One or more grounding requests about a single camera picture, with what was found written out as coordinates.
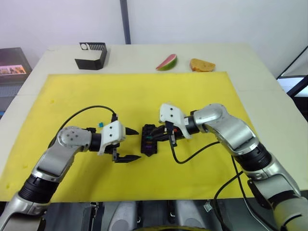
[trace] yellow mat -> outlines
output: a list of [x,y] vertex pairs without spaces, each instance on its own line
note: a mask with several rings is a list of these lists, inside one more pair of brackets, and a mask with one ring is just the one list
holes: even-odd
[[[12,148],[0,179],[0,201],[8,201],[21,188],[33,166],[46,150],[59,126],[74,112],[90,105],[106,105],[119,114],[126,127],[141,133],[144,124],[158,124],[162,103],[171,102],[186,114],[210,103],[221,103],[230,114],[252,124],[227,73],[51,75],[46,80]],[[96,108],[87,110],[68,125],[96,127],[110,122],[111,113]],[[208,143],[213,134],[195,134],[178,141],[176,152],[183,160]],[[169,143],[158,143],[158,154],[140,153],[141,136],[128,136],[120,154],[142,158],[122,164],[111,155],[78,153],[52,202],[209,199],[235,175],[230,154],[214,145],[184,165],[177,164]],[[244,189],[251,192],[242,176]],[[221,198],[241,197],[234,181]]]

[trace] bread slice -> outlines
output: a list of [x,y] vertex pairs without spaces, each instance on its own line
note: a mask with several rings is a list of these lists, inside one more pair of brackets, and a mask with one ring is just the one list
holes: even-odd
[[197,72],[213,71],[215,64],[209,63],[200,59],[191,59],[191,69]]

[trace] toy watermelon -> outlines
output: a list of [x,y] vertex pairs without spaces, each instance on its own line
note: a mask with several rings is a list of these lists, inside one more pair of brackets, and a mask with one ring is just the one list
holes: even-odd
[[169,55],[157,68],[158,71],[167,71],[177,64],[178,57],[176,54]]

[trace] wall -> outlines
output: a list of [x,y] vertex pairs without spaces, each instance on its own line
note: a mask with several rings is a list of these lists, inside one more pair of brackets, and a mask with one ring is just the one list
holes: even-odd
[[132,43],[246,42],[275,77],[308,43],[307,0],[128,0],[128,13]]
[[1,0],[0,48],[21,47],[32,68],[50,45],[124,44],[118,0]]

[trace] black cable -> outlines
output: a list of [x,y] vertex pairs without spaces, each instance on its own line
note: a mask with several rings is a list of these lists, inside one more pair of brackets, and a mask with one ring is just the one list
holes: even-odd
[[198,150],[197,152],[195,152],[194,154],[192,154],[190,157],[188,157],[186,160],[183,160],[183,161],[179,161],[177,159],[177,156],[175,154],[175,151],[174,151],[174,147],[173,147],[173,144],[172,144],[172,139],[171,139],[171,136],[169,136],[169,142],[170,142],[170,148],[171,148],[171,151],[172,151],[172,155],[173,155],[173,158],[175,160],[175,162],[177,162],[178,164],[185,164],[186,162],[188,162],[189,160],[191,160],[192,158],[194,158],[196,155],[198,155],[200,152],[202,152],[204,149],[210,147],[210,146],[213,146],[214,144],[218,144],[219,142],[213,142],[213,143],[210,143],[206,146],[204,146],[203,148],[201,148],[200,150]]
[[228,180],[226,183],[224,183],[224,185],[222,185],[220,187],[220,189],[218,189],[217,193],[215,194],[214,196],[214,199],[213,199],[213,202],[212,202],[212,206],[213,206],[213,210],[215,212],[215,215],[217,217],[217,219],[219,220],[221,226],[223,229],[227,230],[227,231],[231,231],[228,226],[224,223],[221,215],[218,213],[218,204],[217,204],[217,198],[218,198],[218,195],[220,194],[220,192],[228,185],[230,184],[232,181],[234,181],[236,178],[238,178],[241,174],[243,174],[243,171],[239,172],[238,174],[236,174],[234,177],[232,177],[230,180]]
[[[232,163],[233,163],[235,172],[236,172],[236,174],[238,174],[238,170],[237,170],[237,166],[236,166],[235,161],[234,161],[234,157],[231,156],[231,158],[232,158]],[[239,185],[240,185],[240,188],[241,188],[241,191],[242,191],[242,194],[243,194],[243,198],[244,198],[244,200],[246,201],[246,203],[247,203],[248,207],[250,208],[250,210],[251,210],[251,211],[252,211],[252,212],[264,223],[264,224],[266,224],[269,228],[271,228],[271,229],[274,230],[274,231],[277,231],[277,229],[276,229],[275,227],[273,227],[271,224],[269,224],[269,223],[268,223],[259,213],[257,213],[257,212],[255,211],[255,209],[251,206],[251,204],[250,204],[249,201],[247,200],[245,191],[244,191],[244,189],[243,189],[243,185],[242,185],[241,178],[238,177],[237,180],[238,180],[238,182],[239,182]]]
[[61,125],[61,127],[58,129],[56,135],[55,135],[55,136],[53,137],[53,139],[50,141],[50,143],[49,143],[49,145],[48,145],[48,148],[50,148],[50,147],[54,144],[54,142],[55,142],[55,140],[56,140],[56,138],[57,138],[58,132],[59,132],[62,128],[64,128],[64,126],[65,126],[73,117],[77,116],[79,113],[81,113],[81,112],[83,112],[83,111],[86,111],[86,110],[91,109],[91,108],[96,108],[96,107],[100,107],[100,108],[107,109],[107,110],[111,111],[112,114],[116,114],[116,113],[114,112],[114,110],[112,110],[110,107],[106,107],[106,106],[102,106],[102,105],[94,105],[94,106],[85,107],[85,108],[83,108],[83,109],[77,111],[76,113],[72,114],[72,115]]

